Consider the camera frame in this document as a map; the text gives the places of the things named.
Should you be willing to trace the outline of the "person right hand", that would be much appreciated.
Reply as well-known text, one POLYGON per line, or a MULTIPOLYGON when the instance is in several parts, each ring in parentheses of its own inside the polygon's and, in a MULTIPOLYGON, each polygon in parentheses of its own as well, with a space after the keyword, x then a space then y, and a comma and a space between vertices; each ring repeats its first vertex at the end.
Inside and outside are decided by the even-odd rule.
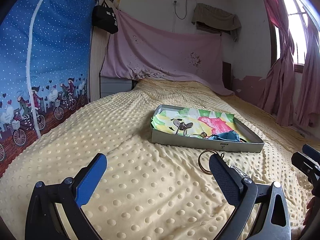
POLYGON ((306 213, 306 216, 305 216, 305 219, 304 219, 304 222, 303 222, 303 225, 306 226, 306 224, 308 223, 308 220, 312 214, 312 210, 313 210, 313 207, 315 205, 315 202, 318 198, 317 197, 312 197, 310 199, 310 202, 307 204, 306 208, 307 208, 307 213, 306 213))

